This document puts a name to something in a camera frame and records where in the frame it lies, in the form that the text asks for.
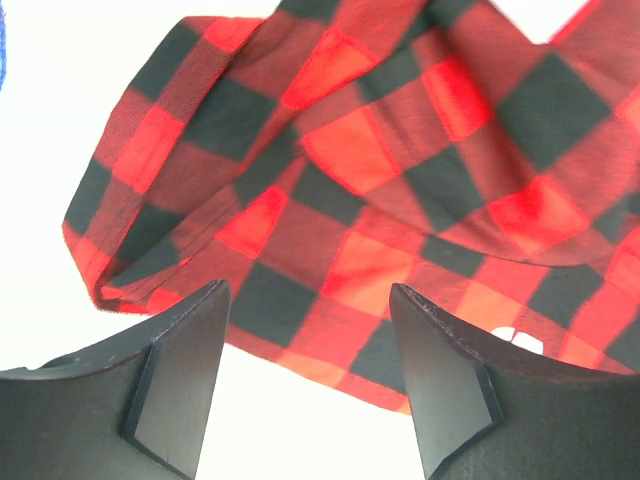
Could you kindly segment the red black plaid shirt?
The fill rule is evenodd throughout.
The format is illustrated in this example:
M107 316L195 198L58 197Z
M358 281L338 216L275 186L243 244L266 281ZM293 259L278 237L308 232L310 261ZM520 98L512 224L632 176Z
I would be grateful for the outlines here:
M639 367L639 5L546 45L487 1L284 1L180 20L63 223L94 304L232 289L229 342L406 412L412 286L591 369Z

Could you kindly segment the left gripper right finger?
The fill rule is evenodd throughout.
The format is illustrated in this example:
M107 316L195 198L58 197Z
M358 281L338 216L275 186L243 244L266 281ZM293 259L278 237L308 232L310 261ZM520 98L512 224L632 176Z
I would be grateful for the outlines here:
M639 378L532 353L396 284L390 311L428 479L635 479Z

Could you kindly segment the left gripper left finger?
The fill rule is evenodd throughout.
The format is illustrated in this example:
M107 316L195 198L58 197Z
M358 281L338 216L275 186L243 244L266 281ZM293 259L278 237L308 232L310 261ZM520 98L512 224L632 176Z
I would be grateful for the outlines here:
M98 343L4 371L2 477L194 478L230 303L213 281Z

